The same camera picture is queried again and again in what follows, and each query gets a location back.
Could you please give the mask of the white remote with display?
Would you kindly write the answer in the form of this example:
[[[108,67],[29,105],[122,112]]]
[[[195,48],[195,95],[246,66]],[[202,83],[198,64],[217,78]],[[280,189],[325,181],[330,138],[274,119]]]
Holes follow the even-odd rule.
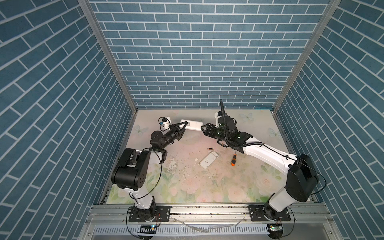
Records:
[[[191,131],[201,131],[201,127],[203,126],[202,122],[191,121],[191,120],[181,120],[181,123],[187,122],[185,129]]]

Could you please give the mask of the grey white remote control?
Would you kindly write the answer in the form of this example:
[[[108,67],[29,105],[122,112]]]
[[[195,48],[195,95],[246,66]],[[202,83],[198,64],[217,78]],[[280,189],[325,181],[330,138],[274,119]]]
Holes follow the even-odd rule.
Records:
[[[211,151],[199,164],[204,169],[207,169],[219,156],[217,152]]]

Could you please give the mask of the orange black screwdriver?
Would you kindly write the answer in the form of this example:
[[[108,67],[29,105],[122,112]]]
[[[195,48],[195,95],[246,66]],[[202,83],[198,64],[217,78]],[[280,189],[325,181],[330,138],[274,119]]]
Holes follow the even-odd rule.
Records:
[[[237,161],[237,155],[234,154],[234,155],[233,155],[233,158],[232,158],[232,160],[231,160],[231,165],[232,165],[232,166],[235,166],[235,165],[236,165],[236,161]]]

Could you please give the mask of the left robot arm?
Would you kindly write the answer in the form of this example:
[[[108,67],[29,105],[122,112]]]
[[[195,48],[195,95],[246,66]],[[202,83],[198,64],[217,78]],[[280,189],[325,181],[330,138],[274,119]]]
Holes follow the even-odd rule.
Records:
[[[142,213],[153,214],[156,211],[156,200],[145,187],[150,163],[160,164],[160,170],[163,169],[168,154],[165,148],[183,137],[188,122],[161,125],[163,130],[151,134],[149,148],[142,151],[126,148],[111,175],[112,183],[126,191],[134,200],[134,208]]]

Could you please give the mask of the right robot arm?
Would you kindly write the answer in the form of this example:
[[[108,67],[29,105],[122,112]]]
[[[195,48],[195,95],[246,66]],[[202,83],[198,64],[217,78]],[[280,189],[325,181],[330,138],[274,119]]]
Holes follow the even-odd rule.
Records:
[[[319,183],[318,173],[309,156],[285,153],[259,141],[251,134],[238,131],[237,121],[219,112],[216,124],[201,126],[203,134],[224,142],[223,147],[255,157],[279,170],[286,176],[285,186],[273,193],[263,206],[264,215],[273,221],[293,203],[304,203]]]

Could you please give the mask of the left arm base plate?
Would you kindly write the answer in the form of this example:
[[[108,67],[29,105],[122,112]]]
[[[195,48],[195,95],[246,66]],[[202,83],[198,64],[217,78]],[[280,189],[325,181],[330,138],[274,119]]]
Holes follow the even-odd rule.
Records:
[[[130,223],[155,222],[160,217],[161,222],[169,222],[171,206],[156,206],[147,210],[130,207],[128,210],[128,221]]]

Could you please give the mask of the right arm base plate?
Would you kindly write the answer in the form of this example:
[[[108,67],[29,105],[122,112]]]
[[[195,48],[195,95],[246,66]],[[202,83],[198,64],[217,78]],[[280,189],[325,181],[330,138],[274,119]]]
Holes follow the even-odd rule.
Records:
[[[281,212],[277,212],[269,205],[248,205],[248,210],[252,222],[289,222],[291,220],[291,216],[287,208]]]

